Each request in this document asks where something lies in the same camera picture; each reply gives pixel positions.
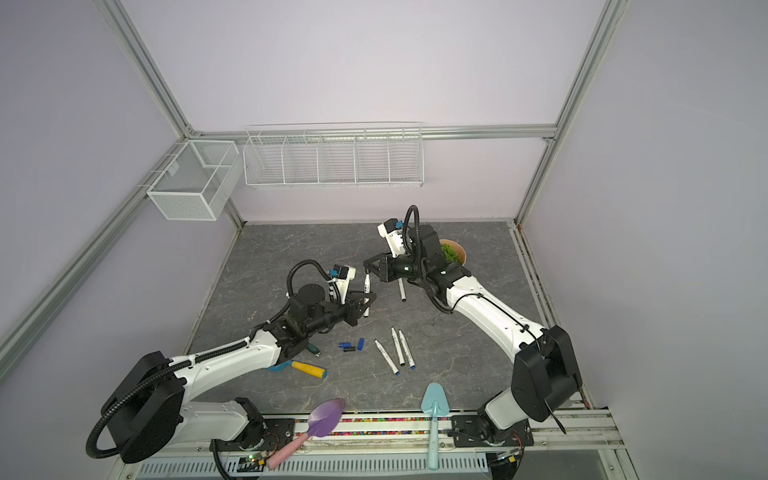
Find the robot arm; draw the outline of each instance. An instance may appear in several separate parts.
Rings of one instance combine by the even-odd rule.
[[[414,226],[408,228],[413,215]],[[419,223],[409,208],[403,222],[379,225],[390,251],[364,262],[366,273],[383,282],[406,279],[427,294],[438,310],[459,312],[488,334],[513,364],[509,389],[490,399],[478,414],[487,419],[484,440],[493,443],[516,422],[543,421],[581,388],[581,374],[568,334],[547,329],[505,305],[458,263],[445,259],[437,233]]]
[[[293,274],[310,264],[327,285],[311,283],[294,293]],[[86,453],[93,458],[119,454],[123,462],[134,463],[178,442],[220,439],[242,449],[257,446],[266,426],[250,400],[192,400],[228,380],[293,358],[307,348],[314,333],[326,333],[340,322],[357,325],[363,305],[370,306],[376,295],[349,290],[354,278],[355,269],[350,266],[336,265],[325,273],[314,260],[304,260],[288,275],[289,299],[284,308],[254,327],[249,336],[193,355],[166,359],[154,352],[142,357],[104,404]],[[96,446],[104,427],[109,428],[116,448]]]

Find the light blue handle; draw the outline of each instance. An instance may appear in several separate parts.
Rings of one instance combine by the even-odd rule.
[[[432,408],[433,412],[437,412],[437,402],[432,404]],[[437,470],[439,468],[437,454],[437,417],[433,416],[432,422],[429,424],[429,452],[427,453],[427,468],[430,470]]]

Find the white marker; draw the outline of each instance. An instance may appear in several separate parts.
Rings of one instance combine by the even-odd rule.
[[[376,344],[376,346],[379,348],[379,351],[384,356],[384,360],[389,364],[389,368],[392,369],[392,373],[395,375],[400,375],[400,371],[397,369],[395,364],[392,362],[392,359],[389,358],[389,355],[386,354],[386,350],[384,350],[384,347],[381,343],[379,343],[378,340],[373,340],[373,342]]]
[[[402,342],[402,349],[406,351],[406,356],[408,357],[408,364],[411,366],[411,370],[416,368],[416,364],[413,362],[413,357],[411,356],[411,350],[408,348],[408,343],[406,343],[406,336],[402,334],[402,330],[398,330],[400,332],[400,341]]]
[[[400,300],[406,301],[406,288],[402,285],[402,278],[397,279],[397,284],[400,286]]]
[[[400,349],[400,341],[397,340],[397,332],[395,331],[395,327],[392,327],[392,339],[395,340],[395,348],[397,349],[397,361],[400,362],[400,365],[405,365],[406,360],[402,358],[402,350]]]
[[[366,273],[366,282],[362,285],[362,291],[365,293],[371,293],[371,274],[370,273]],[[371,309],[366,308],[366,311],[362,313],[362,316],[367,317],[369,310]]]

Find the white wire basket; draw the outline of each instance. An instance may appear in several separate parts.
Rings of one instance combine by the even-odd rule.
[[[216,220],[242,175],[235,142],[189,140],[147,195],[168,220]]]
[[[421,127],[258,131],[243,146],[253,188],[421,186]]]

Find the green plant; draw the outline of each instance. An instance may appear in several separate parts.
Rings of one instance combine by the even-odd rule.
[[[458,258],[458,255],[456,255],[456,252],[451,248],[450,245],[446,245],[445,243],[440,246],[442,248],[442,253],[445,255],[445,259],[449,262],[456,262],[461,263],[462,260]]]

